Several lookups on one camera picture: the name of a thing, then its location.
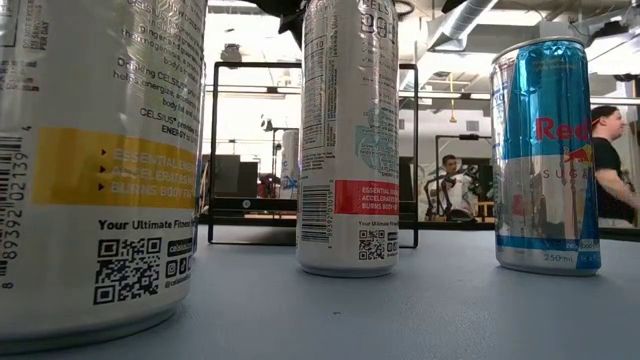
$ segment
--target table surface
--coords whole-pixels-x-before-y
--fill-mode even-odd
[[[308,275],[292,247],[208,246],[201,236],[191,293],[170,320],[11,358],[638,358],[640,243],[603,241],[598,276],[563,278],[498,267],[493,232],[420,235],[420,247],[377,279]],[[401,236],[410,242],[410,232]]]

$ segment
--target man's arm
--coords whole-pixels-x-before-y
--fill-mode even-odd
[[[613,195],[613,197],[636,209],[640,209],[640,197],[629,191],[615,170],[600,169],[596,171],[596,180],[598,180],[598,183],[600,183],[605,191]]]

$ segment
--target energy drink can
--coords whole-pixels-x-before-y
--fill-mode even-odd
[[[0,354],[139,332],[189,293],[206,14],[0,1]]]
[[[398,260],[398,16],[391,0],[312,0],[304,19],[297,259],[388,274]]]
[[[583,45],[554,37],[499,54],[491,73],[496,258],[506,268],[600,268]]]
[[[300,181],[300,133],[298,130],[287,130],[282,134],[282,162],[280,170],[280,198],[297,199],[298,182]]]

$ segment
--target black metal frame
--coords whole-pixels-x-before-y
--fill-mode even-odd
[[[218,198],[215,196],[215,155],[216,155],[216,139],[218,124],[218,88],[220,86],[220,68],[272,68],[272,69],[301,69],[302,65],[297,62],[216,62],[213,66],[213,106],[211,111],[211,155],[209,163],[209,213],[200,216],[201,222],[208,224],[207,241],[209,244],[217,245],[238,245],[233,242],[213,241],[213,227],[215,225],[251,225],[251,226],[270,226],[270,227],[295,227],[296,220],[278,219],[275,216],[271,219],[245,219],[242,218],[221,218],[216,217],[216,211],[237,211],[244,213],[249,210],[253,211],[297,211],[298,202],[296,200],[287,199],[256,199],[256,198]],[[414,84],[419,83],[418,67],[415,64],[400,64],[400,70],[413,71]],[[400,202],[400,213],[412,213],[413,220],[401,222],[401,228],[413,230],[413,244],[411,246],[402,246],[402,248],[415,249],[419,243],[419,224],[418,213],[418,86],[414,86],[413,90],[413,201]],[[255,245],[274,245],[268,243],[260,243]]]

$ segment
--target red bull can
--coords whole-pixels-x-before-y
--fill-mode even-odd
[[[496,258],[506,268],[594,275],[600,268],[584,46],[553,37],[493,61]]]

